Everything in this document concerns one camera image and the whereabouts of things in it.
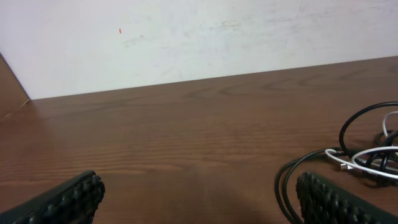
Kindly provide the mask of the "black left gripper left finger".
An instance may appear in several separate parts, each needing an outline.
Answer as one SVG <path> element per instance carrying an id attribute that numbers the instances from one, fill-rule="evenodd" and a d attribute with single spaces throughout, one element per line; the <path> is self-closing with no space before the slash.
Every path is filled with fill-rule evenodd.
<path id="1" fill-rule="evenodd" d="M 92 224 L 104 198 L 101 177 L 87 170 L 1 213 L 1 224 Z"/>

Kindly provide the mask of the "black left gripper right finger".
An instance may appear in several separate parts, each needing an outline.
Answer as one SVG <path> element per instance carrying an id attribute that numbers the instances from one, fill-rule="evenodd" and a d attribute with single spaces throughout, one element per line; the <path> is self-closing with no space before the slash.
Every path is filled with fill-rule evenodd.
<path id="1" fill-rule="evenodd" d="M 298 177 L 296 192 L 305 224 L 397 224 L 395 215 L 313 172 Z"/>

